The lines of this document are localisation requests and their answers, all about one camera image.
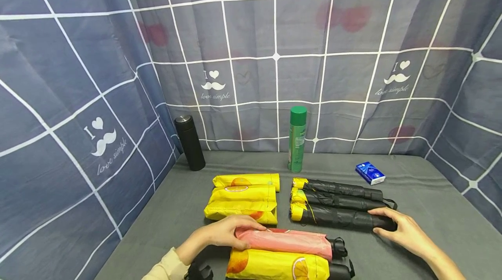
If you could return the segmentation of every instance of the spray can cap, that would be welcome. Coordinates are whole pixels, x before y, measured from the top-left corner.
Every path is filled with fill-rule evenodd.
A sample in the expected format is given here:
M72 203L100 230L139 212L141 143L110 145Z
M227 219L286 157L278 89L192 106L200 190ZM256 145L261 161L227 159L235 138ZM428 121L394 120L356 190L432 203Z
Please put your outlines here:
M305 125L307 123L307 108L304 106L292 107L289 123L296 126Z

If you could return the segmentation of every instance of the gray cloth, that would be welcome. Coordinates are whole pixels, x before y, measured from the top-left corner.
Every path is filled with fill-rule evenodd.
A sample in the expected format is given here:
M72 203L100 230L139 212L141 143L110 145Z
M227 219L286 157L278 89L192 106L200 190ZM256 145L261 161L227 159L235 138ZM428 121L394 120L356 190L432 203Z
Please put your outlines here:
M208 223L203 209L218 174L279 172L278 227L342 237L356 269L356 279L433 279L432 271L403 248L372 233L301 226L288 218L292 178L295 176L368 184L354 168L370 161L386 181L373 188L399 204L438 246L458 264L467 279L498 279L502 236L460 193L423 158L403 155L306 154L303 171L287 171L287 154L270 152L205 152L206 167L188 170L184 155L176 162L142 213L134 222L96 280L138 280L173 246L179 246L196 228ZM229 249L208 247L202 257L224 278Z

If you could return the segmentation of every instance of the sleeve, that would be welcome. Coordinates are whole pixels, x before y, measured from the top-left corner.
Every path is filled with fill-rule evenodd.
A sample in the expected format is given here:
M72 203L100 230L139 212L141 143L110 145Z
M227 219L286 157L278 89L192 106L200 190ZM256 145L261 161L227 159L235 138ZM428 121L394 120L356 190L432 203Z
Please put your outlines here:
M181 262L173 247L142 280L183 280L188 267Z

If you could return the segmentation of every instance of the checkered curtain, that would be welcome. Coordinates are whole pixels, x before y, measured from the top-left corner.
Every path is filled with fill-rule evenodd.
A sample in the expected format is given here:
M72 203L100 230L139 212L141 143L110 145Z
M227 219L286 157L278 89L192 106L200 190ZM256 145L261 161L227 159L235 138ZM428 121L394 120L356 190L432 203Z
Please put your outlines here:
M0 0L0 279L93 279L179 156L419 155L502 231L502 0Z

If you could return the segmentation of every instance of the blue tissue pack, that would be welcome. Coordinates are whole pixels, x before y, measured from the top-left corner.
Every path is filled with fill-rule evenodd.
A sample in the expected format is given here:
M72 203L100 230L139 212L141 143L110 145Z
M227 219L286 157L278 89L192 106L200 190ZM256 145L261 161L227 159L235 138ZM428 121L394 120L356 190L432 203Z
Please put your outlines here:
M378 170L374 165L370 164L369 161L356 165L356 171L370 185L377 184L385 180L385 174L380 172L380 170Z

